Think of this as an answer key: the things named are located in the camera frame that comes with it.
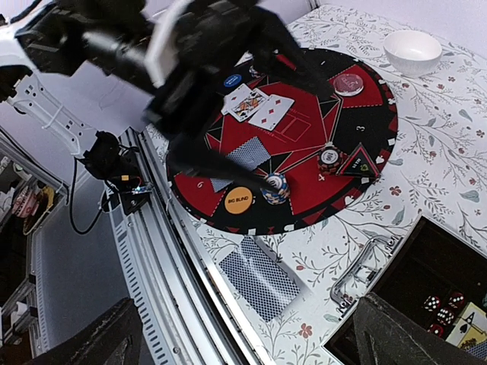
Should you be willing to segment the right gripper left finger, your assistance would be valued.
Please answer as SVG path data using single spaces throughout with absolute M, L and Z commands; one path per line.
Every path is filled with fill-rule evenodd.
M 121 299 L 69 340 L 29 364 L 137 364 L 142 321 L 135 301 Z

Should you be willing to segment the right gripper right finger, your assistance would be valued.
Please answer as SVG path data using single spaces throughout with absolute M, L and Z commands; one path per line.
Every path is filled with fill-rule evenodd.
M 361 364 L 485 364 L 428 333 L 374 293 L 353 314 Z

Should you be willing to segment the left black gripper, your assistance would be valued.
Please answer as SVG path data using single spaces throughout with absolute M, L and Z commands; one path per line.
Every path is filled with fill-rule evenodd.
M 144 118 L 162 133 L 204 132 L 223 104 L 218 86 L 245 52 L 253 55 L 258 72 L 318 97 L 333 95 L 320 65 L 307 57 L 277 14 L 255 1 L 191 1 L 175 26 L 179 63 L 156 88 L 144 65 L 155 26 L 142 14 L 144 6 L 144 1 L 85 1 L 84 55 L 108 75 L 153 95 Z M 191 177 L 275 190 L 199 144 L 170 146 L 167 164 Z

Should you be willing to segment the ace of diamonds card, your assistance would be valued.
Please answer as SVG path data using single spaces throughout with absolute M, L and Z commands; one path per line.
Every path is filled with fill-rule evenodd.
M 241 119 L 242 114 L 247 112 L 249 105 L 247 98 L 250 96 L 251 89 L 246 84 L 241 84 L 224 98 L 223 114 L 230 113 L 236 119 Z

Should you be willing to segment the blue small blind button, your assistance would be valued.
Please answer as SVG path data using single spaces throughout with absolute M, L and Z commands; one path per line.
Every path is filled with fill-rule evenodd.
M 242 76 L 240 74 L 233 74 L 228 76 L 224 80 L 224 86 L 227 88 L 236 87 L 241 83 L 241 81 L 242 81 Z

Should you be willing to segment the dealt blue playing cards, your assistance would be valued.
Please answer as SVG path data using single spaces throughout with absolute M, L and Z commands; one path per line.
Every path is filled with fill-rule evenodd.
M 268 161 L 271 155 L 263 143 L 257 137 L 253 137 L 230 152 L 227 158 L 246 170 L 253 172 L 258 166 Z M 248 183 L 237 182 L 235 180 L 211 178 L 210 182 L 214 192 L 220 192 L 229 185 L 242 185 L 250 188 Z

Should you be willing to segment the orange big blind button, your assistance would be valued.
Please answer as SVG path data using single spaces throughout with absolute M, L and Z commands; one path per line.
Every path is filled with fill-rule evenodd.
M 233 215 L 243 214 L 253 203 L 253 193 L 243 186 L 232 189 L 224 199 L 225 210 Z

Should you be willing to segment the red black 100 chip stack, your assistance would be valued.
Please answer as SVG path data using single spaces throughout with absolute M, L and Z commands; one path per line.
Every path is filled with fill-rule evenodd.
M 347 154 L 332 143 L 327 143 L 317 155 L 317 166 L 325 175 L 336 175 L 344 164 Z

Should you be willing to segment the red black triangle card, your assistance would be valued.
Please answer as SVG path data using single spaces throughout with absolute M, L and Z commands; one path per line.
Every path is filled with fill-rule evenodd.
M 376 179 L 380 171 L 362 143 L 359 143 L 337 170 L 337 176 L 367 177 Z

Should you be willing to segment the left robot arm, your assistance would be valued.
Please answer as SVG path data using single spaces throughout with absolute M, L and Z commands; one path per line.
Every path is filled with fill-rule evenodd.
M 72 76 L 85 62 L 151 95 L 143 113 L 169 142 L 167 164 L 188 176 L 268 183 L 207 148 L 203 136 L 223 105 L 218 89 L 245 53 L 259 72 L 310 94 L 333 86 L 280 17 L 256 1 L 175 1 L 158 21 L 143 1 L 36 1 L 1 22 L 1 99 L 35 118 L 101 180 L 132 173 L 117 138 L 71 115 L 38 83 Z

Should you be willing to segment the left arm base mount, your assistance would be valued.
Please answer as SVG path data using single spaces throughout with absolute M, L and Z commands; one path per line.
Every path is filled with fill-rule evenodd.
M 142 177 L 138 152 L 138 147 L 120 144 L 109 132 L 96 132 L 93 146 L 81 158 L 85 169 L 118 195 L 125 215 L 140 209 L 153 189 L 153 185 Z

